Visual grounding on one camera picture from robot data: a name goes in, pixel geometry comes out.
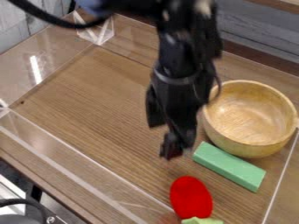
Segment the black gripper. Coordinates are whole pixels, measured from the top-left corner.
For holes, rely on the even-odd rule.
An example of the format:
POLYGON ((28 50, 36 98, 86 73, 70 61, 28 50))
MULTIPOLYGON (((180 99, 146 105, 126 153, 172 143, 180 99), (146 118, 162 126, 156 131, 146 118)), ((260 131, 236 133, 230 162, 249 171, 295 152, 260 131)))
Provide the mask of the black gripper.
POLYGON ((145 116, 149 128, 168 125, 158 156, 172 160, 193 146, 197 129, 197 112, 209 101, 213 66, 205 66, 186 77, 170 77, 156 66, 145 91, 145 116))

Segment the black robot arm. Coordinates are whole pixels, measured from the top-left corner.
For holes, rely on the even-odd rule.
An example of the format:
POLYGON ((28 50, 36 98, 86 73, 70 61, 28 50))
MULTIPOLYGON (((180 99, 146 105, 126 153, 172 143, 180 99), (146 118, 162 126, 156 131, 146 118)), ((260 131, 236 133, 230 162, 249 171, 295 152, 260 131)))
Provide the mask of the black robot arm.
POLYGON ((150 128, 165 125, 158 156, 177 158, 194 143, 197 113, 220 84, 213 60, 222 44, 214 0, 74 0, 92 16, 125 13, 154 24, 158 54, 145 91, 150 128))

